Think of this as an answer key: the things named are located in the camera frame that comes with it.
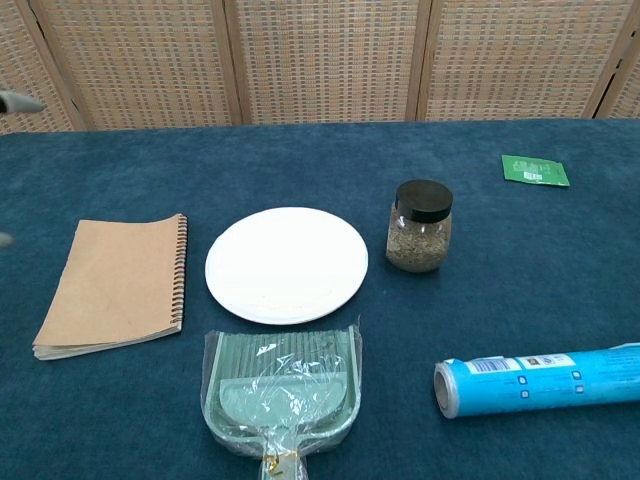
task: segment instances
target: wicker panel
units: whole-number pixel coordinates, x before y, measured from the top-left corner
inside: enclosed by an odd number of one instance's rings
[[[0,116],[0,132],[73,130],[25,20],[12,0],[0,2],[0,19],[0,88],[28,93],[47,105],[38,114]]]
[[[616,98],[610,116],[640,118],[640,56],[636,57],[635,64]]]
[[[235,0],[253,122],[403,120],[418,3]]]
[[[183,127],[231,122],[212,3],[41,0],[38,12],[95,128]]]
[[[444,0],[426,118],[581,116],[631,4]]]

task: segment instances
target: black jar lid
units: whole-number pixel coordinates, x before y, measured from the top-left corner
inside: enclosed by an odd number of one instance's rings
[[[451,212],[453,194],[433,180],[409,180],[396,190],[396,209],[403,217],[419,223],[436,223]]]

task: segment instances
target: blue tube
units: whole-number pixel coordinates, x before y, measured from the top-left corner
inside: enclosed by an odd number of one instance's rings
[[[640,401],[640,344],[527,357],[445,360],[434,373],[447,418]]]

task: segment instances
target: dustpan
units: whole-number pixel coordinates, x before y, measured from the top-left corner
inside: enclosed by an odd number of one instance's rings
[[[360,408],[357,327],[206,338],[202,412],[238,454],[262,458],[261,478],[307,478],[302,457],[340,443]]]

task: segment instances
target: glass jar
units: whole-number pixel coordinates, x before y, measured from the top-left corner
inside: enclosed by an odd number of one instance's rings
[[[453,194],[432,180],[410,180],[391,206],[387,258],[408,272],[438,268],[449,251]]]

